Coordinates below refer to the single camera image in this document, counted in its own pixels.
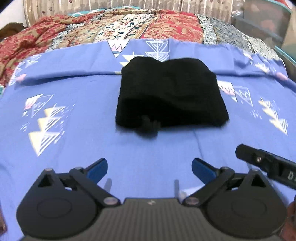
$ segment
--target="bed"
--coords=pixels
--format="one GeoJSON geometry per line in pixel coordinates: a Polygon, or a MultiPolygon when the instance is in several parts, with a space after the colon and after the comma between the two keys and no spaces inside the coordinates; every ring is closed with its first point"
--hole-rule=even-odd
{"type": "MultiPolygon", "coordinates": [[[[55,9],[55,1],[37,1],[41,8],[25,3],[38,14],[45,4],[55,9]]],[[[0,83],[6,86],[0,100],[0,201],[8,227],[1,241],[22,237],[17,206],[48,167],[68,172],[104,157],[108,173],[98,185],[123,201],[173,197],[201,186],[191,172],[197,157],[247,172],[252,167],[234,153],[242,143],[296,159],[296,84],[263,41],[221,19],[180,12],[179,3],[170,2],[178,6],[172,10],[69,3],[61,13],[103,9],[78,17],[45,12],[38,21],[32,14],[31,27],[0,43],[0,83]],[[202,60],[217,75],[230,121],[222,128],[162,129],[152,139],[117,128],[120,71],[136,56],[202,60]]],[[[293,190],[273,185],[286,203],[294,200],[293,190]]]]}

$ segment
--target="black robotic device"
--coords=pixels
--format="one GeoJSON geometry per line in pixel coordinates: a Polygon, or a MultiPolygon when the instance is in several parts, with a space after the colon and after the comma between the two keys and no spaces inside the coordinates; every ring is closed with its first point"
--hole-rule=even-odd
{"type": "MultiPolygon", "coordinates": [[[[245,145],[236,155],[294,187],[293,162],[245,145]]],[[[205,186],[182,203],[126,198],[121,204],[97,185],[107,169],[104,158],[69,173],[45,169],[17,209],[21,241],[281,240],[286,207],[260,170],[235,173],[196,158],[192,171],[205,186]]]]}

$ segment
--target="black folded cloth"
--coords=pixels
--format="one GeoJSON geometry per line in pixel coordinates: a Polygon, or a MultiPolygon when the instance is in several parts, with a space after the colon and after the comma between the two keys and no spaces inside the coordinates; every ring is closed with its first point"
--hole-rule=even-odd
{"type": "Polygon", "coordinates": [[[229,120],[216,75],[198,59],[136,57],[121,75],[119,126],[140,128],[147,118],[161,127],[222,126],[229,120]]]}

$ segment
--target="white wall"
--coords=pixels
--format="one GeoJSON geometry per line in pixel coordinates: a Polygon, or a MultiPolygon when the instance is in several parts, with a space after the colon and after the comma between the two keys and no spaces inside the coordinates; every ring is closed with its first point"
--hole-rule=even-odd
{"type": "Polygon", "coordinates": [[[23,0],[13,0],[3,11],[0,13],[0,29],[8,23],[23,23],[27,26],[24,3],[23,0]]]}

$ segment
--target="gray gripper base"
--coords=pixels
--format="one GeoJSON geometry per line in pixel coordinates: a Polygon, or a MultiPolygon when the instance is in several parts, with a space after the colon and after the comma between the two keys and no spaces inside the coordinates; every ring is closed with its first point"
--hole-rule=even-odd
{"type": "MultiPolygon", "coordinates": [[[[55,241],[245,241],[228,236],[205,219],[198,208],[177,199],[126,199],[105,208],[84,232],[55,241]]],[[[252,241],[280,241],[278,236],[252,241]]],[[[25,236],[21,241],[46,241],[25,236]]]]}

